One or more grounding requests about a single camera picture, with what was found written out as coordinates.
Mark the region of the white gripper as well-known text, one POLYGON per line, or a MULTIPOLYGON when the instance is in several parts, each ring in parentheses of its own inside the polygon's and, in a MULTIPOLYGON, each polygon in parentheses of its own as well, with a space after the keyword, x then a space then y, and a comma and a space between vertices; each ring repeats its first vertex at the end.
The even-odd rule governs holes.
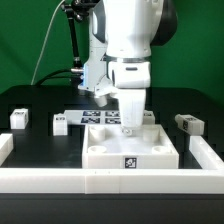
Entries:
POLYGON ((150 86, 150 63, 110 61, 108 75, 118 99, 122 133, 132 135, 143 123, 146 89, 150 86))

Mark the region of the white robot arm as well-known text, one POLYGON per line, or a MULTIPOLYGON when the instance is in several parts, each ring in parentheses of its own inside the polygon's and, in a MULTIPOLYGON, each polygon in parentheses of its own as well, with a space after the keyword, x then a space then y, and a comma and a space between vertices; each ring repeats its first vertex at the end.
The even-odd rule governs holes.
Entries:
POLYGON ((151 47, 167 43, 177 30, 172 0, 96 0, 88 10, 89 58, 80 88, 101 107, 118 100, 122 131, 143 123, 150 86, 151 47))

